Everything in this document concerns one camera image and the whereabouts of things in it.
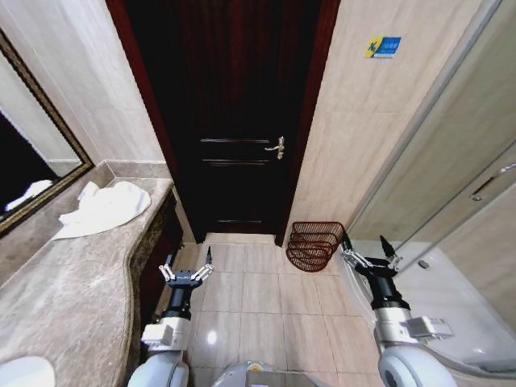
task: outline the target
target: white sink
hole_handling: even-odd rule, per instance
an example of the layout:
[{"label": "white sink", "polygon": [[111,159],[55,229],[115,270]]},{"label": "white sink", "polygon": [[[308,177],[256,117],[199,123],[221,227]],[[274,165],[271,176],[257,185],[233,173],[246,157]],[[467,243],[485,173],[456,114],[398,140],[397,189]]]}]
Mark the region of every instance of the white sink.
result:
[{"label": "white sink", "polygon": [[43,357],[25,356],[0,364],[0,387],[55,387],[54,368]]}]

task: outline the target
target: brown basket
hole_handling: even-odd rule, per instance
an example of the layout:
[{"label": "brown basket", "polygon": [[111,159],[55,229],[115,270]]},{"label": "brown basket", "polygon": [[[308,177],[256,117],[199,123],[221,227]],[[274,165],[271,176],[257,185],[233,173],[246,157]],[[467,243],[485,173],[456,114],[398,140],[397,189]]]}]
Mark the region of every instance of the brown basket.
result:
[{"label": "brown basket", "polygon": [[338,222],[295,222],[287,257],[305,272],[323,270],[342,242],[344,226]]}]

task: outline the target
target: blue sign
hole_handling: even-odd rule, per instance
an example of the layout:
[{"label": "blue sign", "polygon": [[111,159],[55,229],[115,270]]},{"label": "blue sign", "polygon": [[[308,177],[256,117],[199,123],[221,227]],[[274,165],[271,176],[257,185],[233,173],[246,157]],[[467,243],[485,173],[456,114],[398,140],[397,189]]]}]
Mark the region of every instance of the blue sign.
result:
[{"label": "blue sign", "polygon": [[402,38],[400,36],[374,36],[369,40],[367,58],[390,58],[394,56]]}]

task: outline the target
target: mirror frame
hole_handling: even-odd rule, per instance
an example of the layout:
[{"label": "mirror frame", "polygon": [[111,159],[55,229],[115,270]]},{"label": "mirror frame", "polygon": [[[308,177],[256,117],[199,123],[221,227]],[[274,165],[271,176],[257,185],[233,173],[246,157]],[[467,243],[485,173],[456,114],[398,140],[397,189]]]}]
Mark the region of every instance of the mirror frame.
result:
[{"label": "mirror frame", "polygon": [[82,162],[81,165],[62,177],[55,185],[49,187],[32,200],[27,201],[27,203],[20,205],[20,207],[17,210],[14,210],[12,214],[9,214],[2,219],[0,222],[0,236],[3,236],[36,212],[44,204],[52,200],[59,192],[74,183],[80,176],[92,169],[94,164],[1,28],[0,50],[4,57],[9,61],[13,70],[19,75],[25,86],[31,91],[36,101],[52,120],[54,125],[56,125],[59,132],[63,135],[64,139],[66,139],[67,143],[72,147]]}]

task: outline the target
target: shower drain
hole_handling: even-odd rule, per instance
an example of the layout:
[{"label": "shower drain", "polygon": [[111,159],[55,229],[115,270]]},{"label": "shower drain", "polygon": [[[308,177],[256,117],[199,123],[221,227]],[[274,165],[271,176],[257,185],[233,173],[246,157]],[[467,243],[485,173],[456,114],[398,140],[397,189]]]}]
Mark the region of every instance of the shower drain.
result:
[{"label": "shower drain", "polygon": [[425,270],[428,270],[430,268],[430,264],[428,262],[426,262],[425,260],[419,260],[418,265],[420,267],[424,268]]}]

